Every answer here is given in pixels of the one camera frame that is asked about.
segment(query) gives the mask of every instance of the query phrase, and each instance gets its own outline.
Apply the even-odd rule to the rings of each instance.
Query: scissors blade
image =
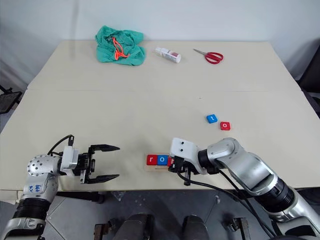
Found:
[[[193,49],[193,50],[195,50],[196,52],[198,52],[198,53],[200,53],[200,54],[203,54],[203,55],[206,55],[206,54],[207,54],[206,52],[200,51],[200,50],[198,50],[198,49]]]

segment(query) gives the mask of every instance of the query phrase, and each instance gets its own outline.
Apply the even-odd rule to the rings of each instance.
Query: scissors handle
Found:
[[[224,56],[218,52],[207,52],[207,54],[204,55],[204,58],[211,64],[218,64],[224,59]]]

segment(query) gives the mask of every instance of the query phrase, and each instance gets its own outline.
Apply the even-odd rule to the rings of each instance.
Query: orange string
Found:
[[[112,37],[113,45],[115,47],[115,53],[114,53],[114,58],[115,60],[118,60],[119,57],[127,58],[130,56],[130,54],[125,55],[124,54],[124,49],[122,48],[121,44],[117,42],[116,38],[113,36]]]

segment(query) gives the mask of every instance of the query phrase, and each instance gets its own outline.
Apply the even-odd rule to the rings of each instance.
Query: red scissors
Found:
[[[203,54],[205,60],[210,64],[218,64],[224,59],[224,56],[218,52],[203,52],[203,51],[200,51],[197,49],[193,49],[193,50],[195,50],[196,52],[198,52],[200,54]]]

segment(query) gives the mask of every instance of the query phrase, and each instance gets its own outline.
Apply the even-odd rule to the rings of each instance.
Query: white wall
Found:
[[[0,0],[0,79],[25,89],[61,40],[94,39],[102,25],[148,40],[270,41],[298,78],[320,44],[319,10],[319,0]]]

